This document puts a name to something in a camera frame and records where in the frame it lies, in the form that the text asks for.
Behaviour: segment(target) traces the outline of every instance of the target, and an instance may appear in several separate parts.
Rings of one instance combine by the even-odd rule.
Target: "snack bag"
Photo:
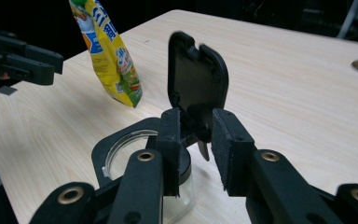
[[[141,83],[106,11],[98,0],[69,0],[69,4],[104,89],[124,105],[136,107],[142,98]]]

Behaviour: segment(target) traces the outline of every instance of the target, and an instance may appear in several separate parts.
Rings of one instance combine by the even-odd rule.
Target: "clear glass container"
[[[112,180],[122,176],[126,169],[130,155],[137,150],[144,149],[147,138],[157,135],[151,130],[141,130],[129,133],[110,149],[103,168],[104,175]],[[180,151],[180,180],[179,195],[163,197],[162,221],[164,224],[172,224],[187,214],[195,204],[194,186],[191,176],[191,158],[187,149],[182,147]]]

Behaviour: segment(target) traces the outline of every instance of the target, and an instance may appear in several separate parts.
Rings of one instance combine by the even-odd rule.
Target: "wooden table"
[[[0,94],[0,176],[20,223],[57,187],[96,189],[91,151],[101,139],[172,108],[168,40],[193,36],[221,54],[229,72],[225,109],[258,148],[281,152],[313,186],[332,194],[358,183],[358,43],[175,10],[122,38],[142,81],[136,108],[111,99],[85,51],[64,62],[52,86],[21,82]],[[193,161],[196,205],[182,223],[249,222],[244,198],[228,198],[214,159]]]

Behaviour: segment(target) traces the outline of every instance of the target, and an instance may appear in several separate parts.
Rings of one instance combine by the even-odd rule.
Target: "black metal frame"
[[[52,85],[54,74],[62,73],[61,54],[28,45],[11,32],[0,29],[0,77],[8,77],[38,85]]]
[[[198,73],[177,68],[178,63],[196,64],[197,69],[187,67]],[[257,149],[236,116],[223,109],[227,69],[216,52],[204,47],[197,51],[190,36],[175,33],[170,40],[169,70],[172,109],[160,119],[141,120],[104,138],[92,152],[101,187],[94,190],[87,183],[69,183],[55,189],[31,223],[161,223],[163,196],[179,196],[180,148],[198,143],[208,160],[209,142],[224,190],[230,197],[246,197],[253,223],[358,223],[358,184],[341,185],[336,195],[309,185],[281,153]],[[207,94],[183,88],[192,80],[184,77],[189,74],[203,76],[195,80],[197,86],[205,85],[202,91]],[[178,80],[186,81],[177,86]],[[224,96],[217,101],[208,97],[216,90]],[[187,91],[199,100],[183,97]],[[149,137],[145,149],[131,155],[121,178],[104,176],[112,145],[139,130],[154,130],[157,136]]]

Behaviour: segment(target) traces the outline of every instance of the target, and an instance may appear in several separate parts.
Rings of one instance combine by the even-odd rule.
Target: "table surface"
[[[180,10],[121,34],[144,96],[136,108],[111,99],[87,51],[64,62],[52,86],[20,82],[0,94],[0,177],[20,223],[57,187],[98,188],[91,151],[107,135],[172,108],[168,41],[175,31],[221,54],[229,72],[225,109],[257,148],[281,152],[313,186],[335,194],[358,183],[358,43]],[[244,198],[223,191],[214,158],[190,149],[196,205],[182,223],[249,223]]]

